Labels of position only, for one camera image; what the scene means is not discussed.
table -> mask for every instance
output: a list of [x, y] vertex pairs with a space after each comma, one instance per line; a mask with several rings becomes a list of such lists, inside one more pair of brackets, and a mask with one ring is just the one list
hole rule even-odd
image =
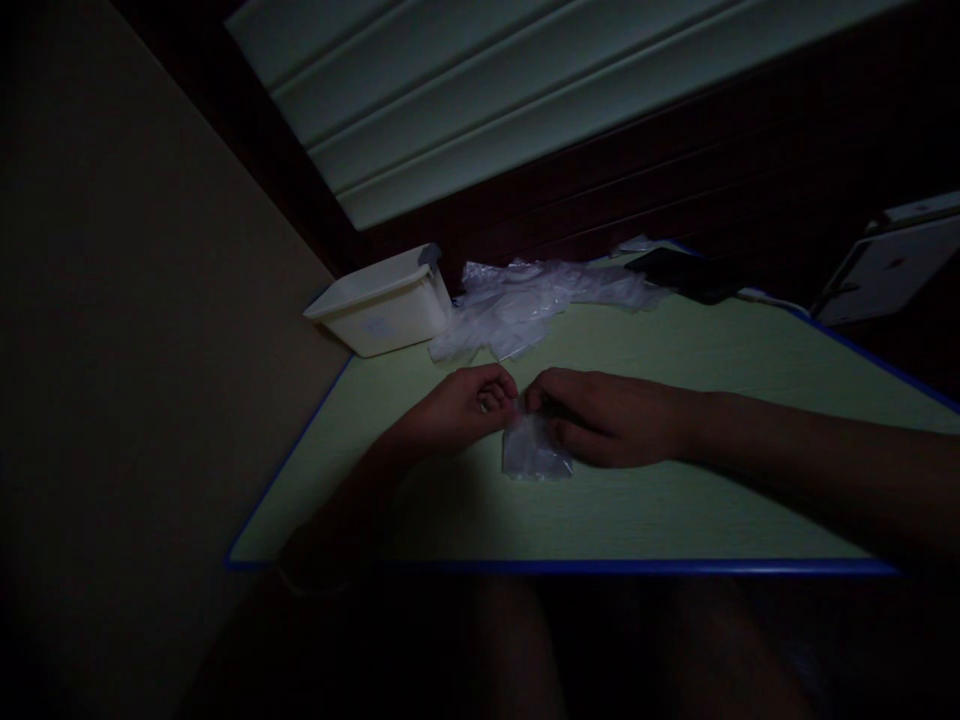
[[[601, 261], [623, 263], [635, 256]], [[474, 364], [490, 362], [485, 351]], [[573, 305], [505, 366], [522, 389], [550, 366], [960, 432], [955, 404], [799, 314], [679, 296], [652, 312]], [[232, 568], [271, 562], [370, 445], [450, 368], [425, 344], [352, 358], [236, 538]], [[887, 573], [860, 547], [714, 471], [680, 462], [629, 470], [577, 463], [537, 483], [500, 472], [497, 433], [418, 466], [398, 497], [385, 559], [453, 572]]]

beige wall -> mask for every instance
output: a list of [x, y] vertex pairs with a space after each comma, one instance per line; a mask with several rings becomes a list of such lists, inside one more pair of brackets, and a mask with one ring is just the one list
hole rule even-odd
[[300, 317], [325, 269], [106, 0], [56, 3], [16, 55], [5, 598], [74, 710], [167, 717], [249, 582], [229, 543], [347, 353]]

white cable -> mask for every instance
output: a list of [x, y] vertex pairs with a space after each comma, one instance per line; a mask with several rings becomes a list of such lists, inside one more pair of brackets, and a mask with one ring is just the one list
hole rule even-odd
[[746, 300], [747, 302], [758, 302], [763, 303], [764, 305], [773, 305], [774, 307], [796, 310], [806, 317], [810, 317], [810, 311], [802, 305], [797, 305], [789, 300], [781, 300], [780, 298], [775, 298], [772, 295], [767, 295], [763, 290], [758, 288], [743, 288], [741, 290], [737, 290], [737, 297], [741, 300]]

white plastic box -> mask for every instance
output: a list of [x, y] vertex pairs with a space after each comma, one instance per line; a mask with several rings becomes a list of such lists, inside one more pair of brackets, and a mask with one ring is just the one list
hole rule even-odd
[[453, 312], [439, 257], [440, 248], [429, 243], [350, 273], [303, 314], [361, 357], [429, 340], [447, 329]]

smartphone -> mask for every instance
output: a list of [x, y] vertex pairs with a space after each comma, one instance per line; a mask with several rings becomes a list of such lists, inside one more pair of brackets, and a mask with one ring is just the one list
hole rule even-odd
[[654, 285], [674, 288], [703, 305], [716, 305], [747, 284], [743, 273], [727, 261], [667, 248], [657, 248], [624, 267], [646, 273], [647, 280]]

